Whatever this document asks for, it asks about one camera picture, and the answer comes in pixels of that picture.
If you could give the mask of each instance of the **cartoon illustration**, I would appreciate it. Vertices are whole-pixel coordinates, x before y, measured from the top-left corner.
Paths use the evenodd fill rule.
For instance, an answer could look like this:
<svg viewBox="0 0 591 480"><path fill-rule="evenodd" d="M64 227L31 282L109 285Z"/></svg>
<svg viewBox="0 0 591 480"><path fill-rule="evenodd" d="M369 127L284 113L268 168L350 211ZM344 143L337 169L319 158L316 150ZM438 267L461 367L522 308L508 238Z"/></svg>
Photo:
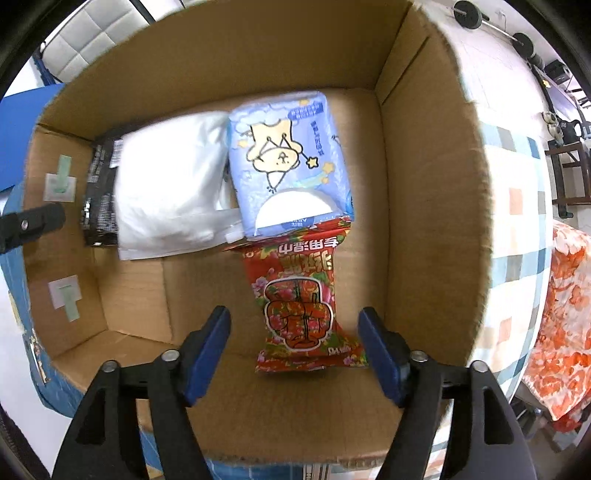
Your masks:
<svg viewBox="0 0 591 480"><path fill-rule="evenodd" d="M291 350L317 348L330 333L333 313L322 301L322 289L315 278L295 277L267 284L265 307L267 326Z"/></svg>
<svg viewBox="0 0 591 480"><path fill-rule="evenodd" d="M285 174L300 165L300 155L306 159L308 168L318 167L317 157L307 157L304 148L291 134L291 121L279 120L274 125L258 123L251 125L254 145L246 154L256 171L267 174L269 191L275 193Z"/></svg>

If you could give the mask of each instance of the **black package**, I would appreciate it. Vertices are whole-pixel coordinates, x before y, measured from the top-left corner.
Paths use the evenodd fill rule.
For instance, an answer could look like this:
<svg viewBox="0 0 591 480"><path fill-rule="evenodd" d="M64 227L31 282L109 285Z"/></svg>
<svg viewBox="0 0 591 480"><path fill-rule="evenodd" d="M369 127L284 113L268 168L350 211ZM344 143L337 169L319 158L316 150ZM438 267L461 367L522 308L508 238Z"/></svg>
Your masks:
<svg viewBox="0 0 591 480"><path fill-rule="evenodd" d="M122 143L117 135L105 135L95 142L81 221L86 245L92 247L117 245L113 188Z"/></svg>

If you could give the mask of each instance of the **plastic packaging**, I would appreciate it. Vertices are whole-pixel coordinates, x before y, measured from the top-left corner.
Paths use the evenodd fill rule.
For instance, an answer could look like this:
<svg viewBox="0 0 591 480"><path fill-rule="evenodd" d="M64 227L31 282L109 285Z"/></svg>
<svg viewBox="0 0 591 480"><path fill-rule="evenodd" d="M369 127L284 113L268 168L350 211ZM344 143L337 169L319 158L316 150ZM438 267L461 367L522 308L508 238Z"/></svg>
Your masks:
<svg viewBox="0 0 591 480"><path fill-rule="evenodd" d="M277 243L241 248L270 333L257 371L367 366L359 341L336 321L334 251L348 228L334 220Z"/></svg>
<svg viewBox="0 0 591 480"><path fill-rule="evenodd" d="M228 114L183 115L122 137L115 212L122 260L165 257L243 237L224 184Z"/></svg>
<svg viewBox="0 0 591 480"><path fill-rule="evenodd" d="M320 92L260 100L230 113L230 172L249 239L353 220L339 142Z"/></svg>

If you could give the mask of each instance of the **red snack bag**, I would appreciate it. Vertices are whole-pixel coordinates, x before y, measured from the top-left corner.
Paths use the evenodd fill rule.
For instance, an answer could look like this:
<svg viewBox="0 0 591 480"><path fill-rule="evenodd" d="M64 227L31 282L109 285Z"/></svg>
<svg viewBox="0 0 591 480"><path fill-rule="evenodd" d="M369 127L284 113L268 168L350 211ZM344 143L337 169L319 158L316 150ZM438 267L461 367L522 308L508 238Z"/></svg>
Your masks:
<svg viewBox="0 0 591 480"><path fill-rule="evenodd" d="M348 231L348 223L329 222L311 232L241 248L270 332L257 371L367 366L363 347L335 318L333 256Z"/></svg>

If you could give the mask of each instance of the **orange fabric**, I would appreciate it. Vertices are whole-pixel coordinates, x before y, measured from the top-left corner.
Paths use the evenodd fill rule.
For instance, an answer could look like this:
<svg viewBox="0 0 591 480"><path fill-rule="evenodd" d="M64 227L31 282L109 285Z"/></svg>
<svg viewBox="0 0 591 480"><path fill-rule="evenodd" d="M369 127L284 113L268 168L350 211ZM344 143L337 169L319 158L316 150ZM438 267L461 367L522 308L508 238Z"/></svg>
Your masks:
<svg viewBox="0 0 591 480"><path fill-rule="evenodd" d="M554 222L548 294L523 380L554 420L580 416L591 401L591 236L561 222Z"/></svg>

